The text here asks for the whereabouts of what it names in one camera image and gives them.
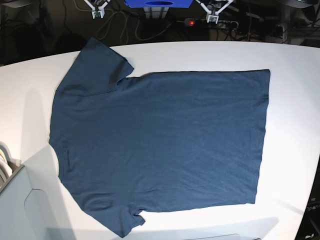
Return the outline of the grey bin at left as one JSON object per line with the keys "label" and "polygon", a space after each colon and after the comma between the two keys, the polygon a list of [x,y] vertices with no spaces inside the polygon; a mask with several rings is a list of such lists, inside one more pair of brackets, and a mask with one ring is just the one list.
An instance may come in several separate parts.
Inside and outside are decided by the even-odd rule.
{"label": "grey bin at left", "polygon": [[21,162],[0,144],[0,238],[74,240],[52,148]]}

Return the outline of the white power strip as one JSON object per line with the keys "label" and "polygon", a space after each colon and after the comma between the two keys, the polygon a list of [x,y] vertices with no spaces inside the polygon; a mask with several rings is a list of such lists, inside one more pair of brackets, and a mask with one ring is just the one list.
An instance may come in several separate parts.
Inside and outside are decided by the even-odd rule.
{"label": "white power strip", "polygon": [[236,30],[239,27],[239,23],[234,20],[223,20],[219,19],[216,23],[207,22],[205,19],[201,18],[185,18],[183,21],[186,27],[195,27],[195,28],[213,28],[213,29],[232,29]]}

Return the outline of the dark blue T-shirt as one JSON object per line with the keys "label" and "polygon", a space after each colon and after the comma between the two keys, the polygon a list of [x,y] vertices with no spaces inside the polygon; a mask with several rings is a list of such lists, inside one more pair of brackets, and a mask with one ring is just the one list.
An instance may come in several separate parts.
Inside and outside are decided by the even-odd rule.
{"label": "dark blue T-shirt", "polygon": [[143,211],[254,204],[271,72],[133,70],[92,38],[55,91],[49,144],[81,210],[123,238]]}

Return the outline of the blue box on stand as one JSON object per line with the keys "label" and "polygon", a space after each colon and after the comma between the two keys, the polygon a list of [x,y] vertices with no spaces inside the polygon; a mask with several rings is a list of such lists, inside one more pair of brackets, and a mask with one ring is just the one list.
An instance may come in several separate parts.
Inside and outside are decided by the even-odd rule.
{"label": "blue box on stand", "polygon": [[193,0],[125,0],[130,8],[189,8]]}

